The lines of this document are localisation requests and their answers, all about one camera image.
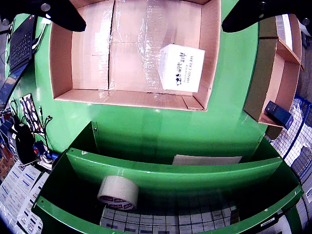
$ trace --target clear tape roll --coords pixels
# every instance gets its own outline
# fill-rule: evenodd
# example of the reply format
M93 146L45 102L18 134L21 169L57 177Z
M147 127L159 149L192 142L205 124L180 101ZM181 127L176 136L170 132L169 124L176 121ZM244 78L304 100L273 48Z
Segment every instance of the clear tape roll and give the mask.
M109 207L132 210L137 207L138 186L129 179L110 175L104 178L97 198Z

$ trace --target open cardboard box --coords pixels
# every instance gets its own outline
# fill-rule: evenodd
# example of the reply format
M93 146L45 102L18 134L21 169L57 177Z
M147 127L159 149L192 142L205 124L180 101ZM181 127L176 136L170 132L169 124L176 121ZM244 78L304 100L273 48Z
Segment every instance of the open cardboard box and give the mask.
M267 115L269 101L290 111L301 67L301 34L299 21L289 15L292 30L292 50L277 35L275 17L259 24L259 44L253 79L244 111L257 122L277 127L282 125Z
M205 111L214 82L221 0L71 0L83 33L52 23L50 77L55 100ZM205 50L198 93L163 90L160 49Z

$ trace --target small white box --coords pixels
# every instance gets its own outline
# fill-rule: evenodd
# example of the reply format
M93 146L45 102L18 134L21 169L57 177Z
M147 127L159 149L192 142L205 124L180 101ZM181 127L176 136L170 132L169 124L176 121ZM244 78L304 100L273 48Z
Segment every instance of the small white box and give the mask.
M170 44L160 50L158 73L163 89L197 93L205 51Z

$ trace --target black keyboard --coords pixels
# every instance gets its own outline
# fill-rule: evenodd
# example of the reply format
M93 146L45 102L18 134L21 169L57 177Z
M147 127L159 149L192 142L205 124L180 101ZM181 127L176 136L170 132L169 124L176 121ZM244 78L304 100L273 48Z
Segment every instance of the black keyboard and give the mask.
M29 31L22 37L19 43L10 47L9 61L11 71L23 61L30 58L32 54L31 34L32 31Z

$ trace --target wire mesh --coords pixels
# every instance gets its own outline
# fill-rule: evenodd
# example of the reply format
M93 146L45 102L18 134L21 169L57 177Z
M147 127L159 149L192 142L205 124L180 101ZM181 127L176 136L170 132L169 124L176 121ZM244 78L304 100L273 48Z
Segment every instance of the wire mesh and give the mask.
M278 153L284 157L292 145L292 142L297 135L301 123L302 123L302 113L300 106L303 105L302 101L298 98L295 98L291 107L291 115L293 116L293 123L290 126L289 130L283 128L282 132L276 140L271 141L271 145L278 151Z
M294 118L291 127L284 128L271 145L304 182L312 172L312 105L296 96L290 113Z

